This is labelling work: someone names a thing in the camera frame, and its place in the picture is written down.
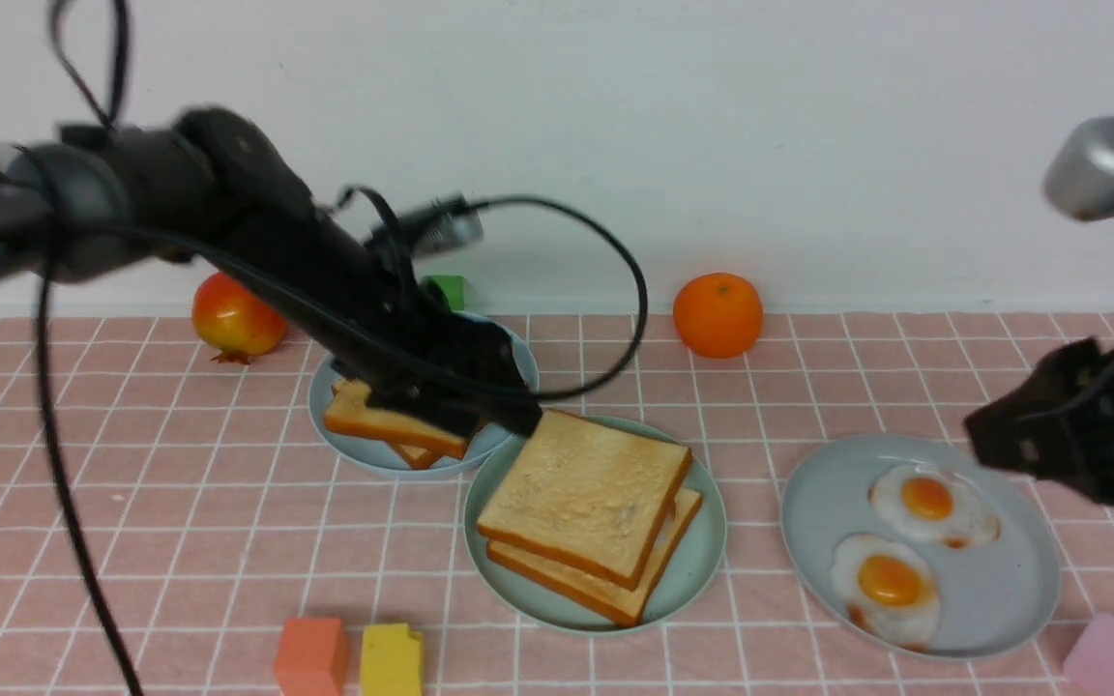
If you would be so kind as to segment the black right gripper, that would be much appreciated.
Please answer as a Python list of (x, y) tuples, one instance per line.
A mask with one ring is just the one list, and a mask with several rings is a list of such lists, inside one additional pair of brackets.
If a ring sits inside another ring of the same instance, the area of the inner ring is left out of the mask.
[(962, 427), (983, 465), (1114, 507), (1114, 347), (1092, 336), (1062, 345)]

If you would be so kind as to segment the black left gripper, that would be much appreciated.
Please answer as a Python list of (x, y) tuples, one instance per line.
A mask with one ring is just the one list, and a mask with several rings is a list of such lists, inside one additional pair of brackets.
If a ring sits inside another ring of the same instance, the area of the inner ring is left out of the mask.
[(368, 388), (368, 404), (465, 435), (479, 422), (530, 437), (543, 416), (504, 329), (461, 316), (427, 280), (341, 281), (333, 314), (335, 374)]

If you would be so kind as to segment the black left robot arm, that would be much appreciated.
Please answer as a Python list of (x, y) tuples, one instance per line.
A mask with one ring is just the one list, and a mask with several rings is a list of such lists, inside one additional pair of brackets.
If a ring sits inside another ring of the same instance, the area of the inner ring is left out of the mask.
[(159, 130), (65, 125), (56, 143), (0, 151), (0, 281), (85, 283), (143, 259), (205, 259), (328, 349), (370, 404), (453, 433), (491, 422), (530, 435), (543, 415), (507, 331), (470, 320), (416, 278), (429, 231), (469, 210), (456, 195), (384, 213), (367, 239), (243, 116), (201, 107)]

